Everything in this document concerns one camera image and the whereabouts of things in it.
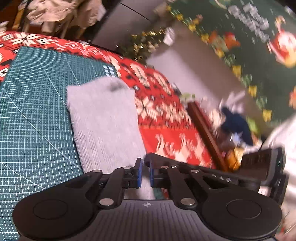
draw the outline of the gray wall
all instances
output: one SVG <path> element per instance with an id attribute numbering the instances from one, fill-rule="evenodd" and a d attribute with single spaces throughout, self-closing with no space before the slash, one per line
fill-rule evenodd
<path id="1" fill-rule="evenodd" d="M 197 100 L 206 96 L 218 105 L 221 99 L 227 100 L 231 92 L 237 95 L 246 91 L 236 105 L 244 115 L 255 119 L 261 132 L 268 135 L 270 129 L 261 111 L 231 69 L 182 23 L 175 22 L 173 29 L 177 35 L 174 44 L 171 47 L 161 44 L 147 63 L 162 72 L 170 83 L 176 83 L 182 93 L 194 93 Z"/>

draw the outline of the green cutting mat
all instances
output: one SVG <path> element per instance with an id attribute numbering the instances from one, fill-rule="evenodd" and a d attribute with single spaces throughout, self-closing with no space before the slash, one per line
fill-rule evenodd
<path id="1" fill-rule="evenodd" d="M 18 239 L 12 210 L 19 200 L 82 174 L 66 86 L 100 76 L 117 74 L 112 65 L 66 53 L 19 51 L 0 92 L 0 240 Z"/>

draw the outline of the christmas banner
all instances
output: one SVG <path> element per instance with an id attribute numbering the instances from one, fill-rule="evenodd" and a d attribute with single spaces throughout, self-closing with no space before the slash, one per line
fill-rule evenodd
<path id="1" fill-rule="evenodd" d="M 276 125 L 296 110 L 296 19 L 273 0 L 177 0 L 168 10 L 209 45 Z"/>

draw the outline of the silver rivet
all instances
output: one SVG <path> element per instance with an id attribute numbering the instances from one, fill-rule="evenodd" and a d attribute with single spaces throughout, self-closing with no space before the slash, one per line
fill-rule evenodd
<path id="1" fill-rule="evenodd" d="M 181 203 L 186 206 L 192 206 L 195 203 L 195 201 L 192 198 L 187 197 L 187 198 L 181 199 Z"/>
<path id="2" fill-rule="evenodd" d="M 103 205 L 103 206 L 110 206 L 110 205 L 112 205 L 114 203 L 114 201 L 111 198 L 103 198 L 103 199 L 100 200 L 99 203 L 101 205 Z"/>

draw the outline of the beige garment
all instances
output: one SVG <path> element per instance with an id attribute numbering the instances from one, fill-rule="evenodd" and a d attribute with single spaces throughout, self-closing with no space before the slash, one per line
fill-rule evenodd
<path id="1" fill-rule="evenodd" d="M 34 22 L 44 22 L 42 31 L 53 32 L 53 22 L 74 15 L 72 26 L 82 28 L 94 25 L 102 0 L 33 0 L 27 18 Z"/>

